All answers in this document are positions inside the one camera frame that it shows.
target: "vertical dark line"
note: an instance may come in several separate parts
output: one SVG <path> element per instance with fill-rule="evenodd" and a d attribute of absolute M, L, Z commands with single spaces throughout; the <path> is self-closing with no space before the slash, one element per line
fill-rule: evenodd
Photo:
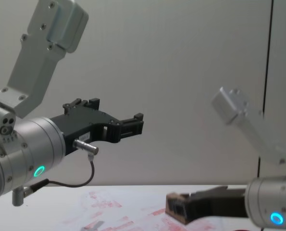
<path fill-rule="evenodd" d="M 268 82 L 268 71 L 269 71 L 269 56 L 270 56 L 270 44 L 271 44 L 271 31 L 272 31 L 272 18 L 273 18 L 273 5 L 274 0 L 271 0 L 271 12 L 270 12 L 270 24 L 269 24 L 269 38 L 268 38 L 268 51 L 267 51 L 267 64 L 266 64 L 266 75 L 264 79 L 264 93 L 263 93 L 263 106 L 262 112 L 264 114 L 266 107 L 266 95 L 267 95 L 267 82 Z M 261 159 L 258 159 L 258 171 L 257 177 L 260 176 Z"/>

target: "gray wall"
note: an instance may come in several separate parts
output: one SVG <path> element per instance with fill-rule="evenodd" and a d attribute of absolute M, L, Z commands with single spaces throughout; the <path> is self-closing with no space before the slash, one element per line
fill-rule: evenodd
<path fill-rule="evenodd" d="M 286 0 L 275 0 L 273 9 L 265 119 L 286 141 Z M 286 166 L 261 163 L 261 175 L 286 173 Z"/>
<path fill-rule="evenodd" d="M 0 88 L 20 50 L 36 0 L 0 0 Z M 270 0 L 79 0 L 89 23 L 74 54 L 56 69 L 42 105 L 28 117 L 63 113 L 75 98 L 101 99 L 124 119 L 145 114 L 143 135 L 95 143 L 94 184 L 243 183 L 258 155 L 225 127 L 210 101 L 240 86 L 262 106 Z M 89 177 L 77 152 L 44 177 Z"/>

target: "white label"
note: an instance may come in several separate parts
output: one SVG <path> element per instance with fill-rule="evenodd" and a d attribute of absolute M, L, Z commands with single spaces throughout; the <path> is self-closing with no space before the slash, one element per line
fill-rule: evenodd
<path fill-rule="evenodd" d="M 87 140 L 89 140 L 89 138 L 90 138 L 90 132 L 88 132 L 88 133 L 86 133 L 86 134 L 80 136 L 80 137 L 79 137 L 79 140 L 80 140 L 80 141 L 87 141 Z"/>

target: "white table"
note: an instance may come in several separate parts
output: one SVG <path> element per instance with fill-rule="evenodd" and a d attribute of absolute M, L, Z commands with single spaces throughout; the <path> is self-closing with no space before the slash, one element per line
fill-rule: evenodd
<path fill-rule="evenodd" d="M 88 186 L 78 189 L 65 187 L 46 187 L 25 199 L 21 207 L 12 206 L 12 195 L 0 197 L 0 231 L 53 231 L 58 221 L 70 211 L 83 193 L 106 188 L 137 190 L 140 192 L 192 193 L 215 187 L 215 185 L 179 185 L 179 186 Z M 249 219 L 225 218 L 227 231 L 260 231 Z"/>

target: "glowing blue light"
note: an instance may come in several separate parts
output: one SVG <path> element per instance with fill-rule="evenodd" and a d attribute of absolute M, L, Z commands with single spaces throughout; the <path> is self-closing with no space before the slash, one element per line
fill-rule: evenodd
<path fill-rule="evenodd" d="M 46 167 L 40 166 L 36 169 L 34 172 L 34 177 L 39 177 L 44 171 L 46 170 Z"/>
<path fill-rule="evenodd" d="M 271 221 L 275 225 L 282 225 L 284 223 L 284 217 L 280 215 L 279 213 L 272 213 L 271 214 Z"/>

